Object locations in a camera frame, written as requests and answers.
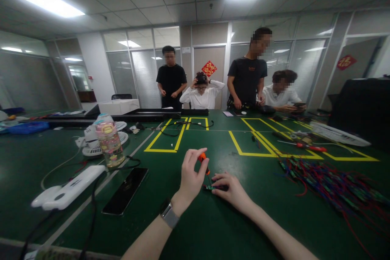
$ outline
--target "white box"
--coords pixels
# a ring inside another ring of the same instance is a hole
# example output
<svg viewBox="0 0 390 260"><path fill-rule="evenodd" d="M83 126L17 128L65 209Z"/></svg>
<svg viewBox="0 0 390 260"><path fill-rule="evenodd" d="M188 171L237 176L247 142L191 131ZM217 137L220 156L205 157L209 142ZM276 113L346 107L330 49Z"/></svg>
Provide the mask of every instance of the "white box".
<svg viewBox="0 0 390 260"><path fill-rule="evenodd" d="M139 101L134 100L112 100L99 103L100 113L109 115L124 115L139 108Z"/></svg>

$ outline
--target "door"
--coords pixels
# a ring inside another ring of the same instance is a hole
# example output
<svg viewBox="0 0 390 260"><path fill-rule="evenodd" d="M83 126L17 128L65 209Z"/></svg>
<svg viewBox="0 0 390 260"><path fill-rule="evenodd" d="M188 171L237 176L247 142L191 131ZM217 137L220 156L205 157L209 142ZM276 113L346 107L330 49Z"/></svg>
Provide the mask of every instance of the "door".
<svg viewBox="0 0 390 260"><path fill-rule="evenodd" d="M223 82L223 65L225 64L225 46L194 48L194 76L197 72L202 71L202 68L208 61L214 64L217 70L209 77L210 79ZM221 109L222 91L215 98L215 108Z"/></svg>
<svg viewBox="0 0 390 260"><path fill-rule="evenodd" d="M367 67L378 51L377 46L380 44L380 41L380 37L354 37L347 39L347 45L342 49L339 60L347 57L349 58L348 62L352 61L353 63L343 70L338 67L335 69L321 107L322 109L328 111L332 109L328 95L339 94L347 80L364 77Z"/></svg>

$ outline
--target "ceiling light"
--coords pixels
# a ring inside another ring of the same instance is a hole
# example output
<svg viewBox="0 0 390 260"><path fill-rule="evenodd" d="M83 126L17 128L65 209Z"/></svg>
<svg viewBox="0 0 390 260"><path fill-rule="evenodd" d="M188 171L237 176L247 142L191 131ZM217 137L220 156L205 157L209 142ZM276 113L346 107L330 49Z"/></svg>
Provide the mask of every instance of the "ceiling light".
<svg viewBox="0 0 390 260"><path fill-rule="evenodd" d="M81 59L75 59L75 58L65 58L65 60L68 60L68 61L82 61Z"/></svg>
<svg viewBox="0 0 390 260"><path fill-rule="evenodd" d="M314 51L319 51L319 50L322 50L322 49L325 49L325 48L324 47L312 48L312 49L306 50L305 52L314 52Z"/></svg>
<svg viewBox="0 0 390 260"><path fill-rule="evenodd" d="M284 52L287 52L287 51L290 51L290 49L286 49L286 50L277 50L277 51L275 51L274 53L284 53Z"/></svg>
<svg viewBox="0 0 390 260"><path fill-rule="evenodd" d="M140 47L139 44L136 44L135 42L133 41L121 41L121 42L118 42L118 43L121 43L122 45L125 45L126 47L129 47L129 48L137 48L137 47Z"/></svg>
<svg viewBox="0 0 390 260"><path fill-rule="evenodd" d="M11 48L11 47L2 47L3 50L8 50L8 51L14 51L14 52L22 52L21 49L17 49L17 48Z"/></svg>
<svg viewBox="0 0 390 260"><path fill-rule="evenodd" d="M317 35L328 35L328 34L331 34L332 31L333 31L333 29L331 28L330 30L326 30L326 31L324 31L324 32L320 32L320 33L317 34Z"/></svg>
<svg viewBox="0 0 390 260"><path fill-rule="evenodd" d="M74 8L62 0L27 0L43 9L62 17L74 17L85 15L85 13Z"/></svg>

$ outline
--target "smartwatch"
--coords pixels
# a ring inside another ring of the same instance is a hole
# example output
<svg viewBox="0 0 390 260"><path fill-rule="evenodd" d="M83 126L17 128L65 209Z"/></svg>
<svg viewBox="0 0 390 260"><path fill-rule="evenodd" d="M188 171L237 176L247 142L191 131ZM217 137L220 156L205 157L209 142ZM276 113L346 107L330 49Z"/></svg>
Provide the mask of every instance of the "smartwatch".
<svg viewBox="0 0 390 260"><path fill-rule="evenodd" d="M164 203L161 205L160 215L171 229L175 228L175 226L177 225L180 219L180 217L178 217L173 212L172 204L169 199L166 199Z"/></svg>

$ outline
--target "black t-shirt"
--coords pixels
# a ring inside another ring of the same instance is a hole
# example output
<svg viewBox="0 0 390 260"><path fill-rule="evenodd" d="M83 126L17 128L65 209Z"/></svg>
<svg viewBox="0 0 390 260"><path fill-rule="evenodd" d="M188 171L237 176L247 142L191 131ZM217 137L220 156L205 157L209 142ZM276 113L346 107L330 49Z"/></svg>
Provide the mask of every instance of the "black t-shirt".
<svg viewBox="0 0 390 260"><path fill-rule="evenodd" d="M232 62L228 76L234 76L234 90L241 103L256 103L257 85L260 78L267 76L267 63L264 60L251 60L245 57Z"/></svg>
<svg viewBox="0 0 390 260"><path fill-rule="evenodd" d="M187 83L187 78L183 67L177 64L172 67L164 65L158 69L156 81L161 83L167 96L171 96L171 94L177 91L183 83Z"/></svg>

